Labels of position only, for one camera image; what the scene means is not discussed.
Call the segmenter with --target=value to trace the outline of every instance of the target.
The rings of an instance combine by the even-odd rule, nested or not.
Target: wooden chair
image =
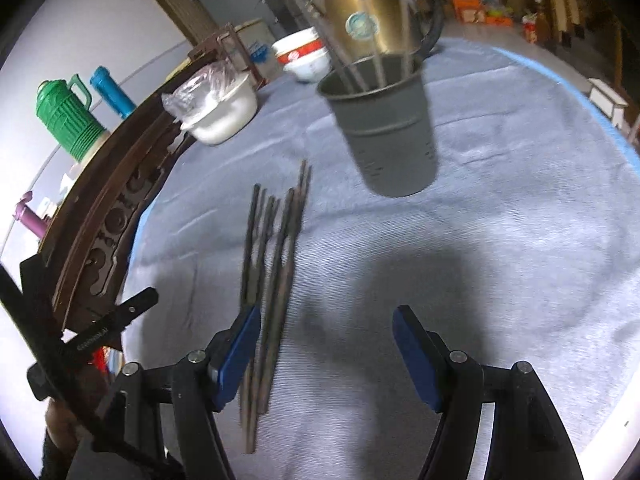
[[[193,143],[162,107],[175,91],[220,54],[207,52],[151,94],[111,134],[56,211],[39,252],[46,294],[60,328],[73,332],[110,312],[127,272],[140,215],[163,186],[178,157]],[[112,343],[119,348],[119,341]]]
[[[233,52],[229,52],[227,47],[225,46],[225,39],[229,38],[233,43],[236,52],[241,57],[241,62],[244,63],[244,66],[238,66],[241,64],[238,60],[234,60]],[[251,59],[251,55],[249,51],[244,46],[244,43],[240,40],[240,37],[236,33],[236,28],[231,24],[227,23],[224,27],[222,27],[215,34],[209,36],[206,40],[196,45],[189,53],[189,59],[197,60],[200,59],[201,56],[209,52],[217,52],[220,57],[224,57],[228,59],[232,65],[234,65],[241,72],[249,71],[252,77],[252,81],[254,83],[254,88],[258,89],[267,84],[267,80],[262,77],[258,67]]]

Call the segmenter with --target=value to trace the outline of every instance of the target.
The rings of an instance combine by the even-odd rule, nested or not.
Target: box on shelf
[[[535,14],[527,14],[522,19],[524,39],[527,43],[537,43],[538,35],[536,34],[536,18]]]
[[[513,27],[513,20],[509,16],[487,16],[485,23],[500,27]]]
[[[451,0],[456,18],[462,23],[484,23],[486,13],[481,0]]]

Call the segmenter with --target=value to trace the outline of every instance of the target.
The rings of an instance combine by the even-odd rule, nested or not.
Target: gray tablecloth
[[[369,192],[315,87],[283,77],[235,137],[180,158],[138,232],[125,296],[151,285],[160,302],[124,349],[157,367],[236,316],[252,185],[284,196],[313,164],[257,453],[241,454],[236,402],[216,416],[241,480],[416,478],[438,417],[394,345],[398,304],[484,364],[530,361],[578,452],[638,366],[637,159],[564,85],[487,46],[441,40],[424,78],[440,169],[423,192]]]

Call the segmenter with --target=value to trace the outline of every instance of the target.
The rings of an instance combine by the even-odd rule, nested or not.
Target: red and white bowl
[[[276,41],[273,49],[283,70],[299,81],[318,82],[331,71],[329,53],[313,27]]]

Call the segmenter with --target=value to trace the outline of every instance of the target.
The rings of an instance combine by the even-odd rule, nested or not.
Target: white bowl
[[[298,81],[317,83],[331,71],[331,58],[326,47],[287,63],[283,70],[292,73]]]
[[[276,41],[271,47],[276,53],[276,57],[278,57],[317,39],[318,34],[316,33],[316,30],[313,27],[309,27],[296,33],[289,34],[281,40]]]
[[[235,81],[218,106],[194,123],[183,123],[180,129],[188,130],[204,144],[220,144],[242,130],[257,109],[258,99],[249,74],[244,74]]]

